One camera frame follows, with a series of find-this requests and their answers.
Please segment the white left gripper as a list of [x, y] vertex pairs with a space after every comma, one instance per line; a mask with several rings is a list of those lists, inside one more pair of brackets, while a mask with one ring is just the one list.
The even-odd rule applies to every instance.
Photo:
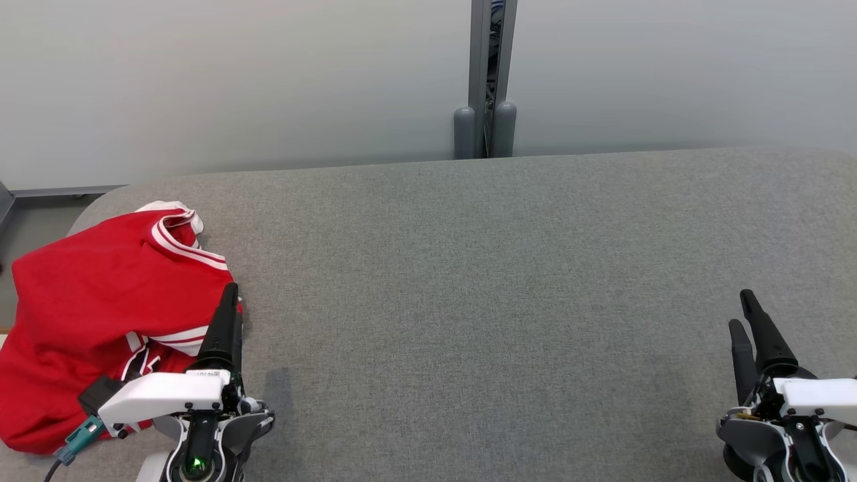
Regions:
[[113, 437], [150, 421], [175, 442], [171, 451], [148, 455], [138, 481], [246, 480], [253, 444], [275, 427], [275, 412], [245, 394], [242, 349], [244, 309], [238, 284], [230, 282], [212, 314], [197, 370], [141, 376], [98, 408]]

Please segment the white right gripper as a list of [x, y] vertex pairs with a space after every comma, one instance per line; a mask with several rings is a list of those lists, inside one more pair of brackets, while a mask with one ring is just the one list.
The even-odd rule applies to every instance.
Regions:
[[848, 481], [832, 441], [855, 430], [855, 380], [808, 378], [753, 290], [740, 300], [756, 357], [743, 323], [731, 319], [738, 406], [716, 428], [726, 467], [743, 481]]

